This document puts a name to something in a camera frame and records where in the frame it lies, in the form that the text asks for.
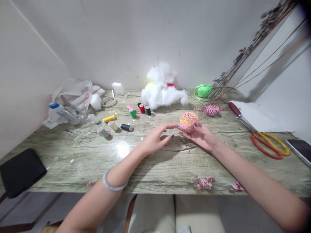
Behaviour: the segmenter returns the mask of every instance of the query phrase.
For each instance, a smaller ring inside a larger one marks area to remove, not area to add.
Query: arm
[[[310,209],[303,201],[235,153],[205,126],[195,125],[194,129],[190,134],[180,134],[210,151],[284,231],[304,229]]]
[[[108,172],[108,184],[112,187],[124,185],[147,155],[161,149],[170,141],[174,135],[169,135],[163,140],[160,140],[160,136],[166,132],[166,129],[173,128],[177,128],[177,125],[165,124],[153,129],[140,145]],[[121,192],[122,190],[110,191],[100,179],[70,211],[57,233],[96,232],[96,229],[119,199]]]

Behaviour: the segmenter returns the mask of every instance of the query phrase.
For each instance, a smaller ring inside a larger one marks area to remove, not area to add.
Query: yellow thread spool
[[[109,116],[109,117],[104,118],[103,121],[104,121],[105,123],[107,123],[107,122],[109,122],[109,121],[111,121],[111,120],[114,120],[114,119],[116,119],[116,117],[115,117],[114,115],[112,115],[112,116]]]

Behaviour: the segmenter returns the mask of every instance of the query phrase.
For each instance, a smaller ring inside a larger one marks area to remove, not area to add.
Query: blue cap
[[[58,103],[50,103],[50,104],[49,104],[49,107],[50,107],[51,109],[54,109],[54,108],[59,107],[59,104],[58,104]]]

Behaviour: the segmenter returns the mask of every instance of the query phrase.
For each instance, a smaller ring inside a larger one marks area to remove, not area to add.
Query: leg
[[[176,230],[189,226],[192,233],[225,233],[213,196],[176,195]]]
[[[147,230],[176,233],[173,195],[137,195],[129,233],[142,233]]]

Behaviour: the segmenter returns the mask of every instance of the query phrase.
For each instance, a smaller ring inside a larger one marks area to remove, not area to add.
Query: woman's right hand
[[[194,131],[185,133],[179,132],[185,138],[191,139],[200,147],[205,150],[212,152],[217,146],[220,146],[221,140],[216,137],[207,127],[202,125],[201,123],[194,124]]]

